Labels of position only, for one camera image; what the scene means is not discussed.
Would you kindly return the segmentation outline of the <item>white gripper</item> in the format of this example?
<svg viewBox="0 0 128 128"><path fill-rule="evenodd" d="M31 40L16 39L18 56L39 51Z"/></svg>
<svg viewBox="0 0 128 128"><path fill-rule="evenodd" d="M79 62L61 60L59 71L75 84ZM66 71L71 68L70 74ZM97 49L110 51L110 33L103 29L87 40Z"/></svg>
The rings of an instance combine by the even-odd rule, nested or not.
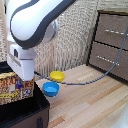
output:
<svg viewBox="0 0 128 128"><path fill-rule="evenodd" d="M11 44L7 63L23 81L31 81L34 78L35 58L36 52L33 48L23 49L17 44ZM22 88L21 79L17 79L17 88Z"/></svg>

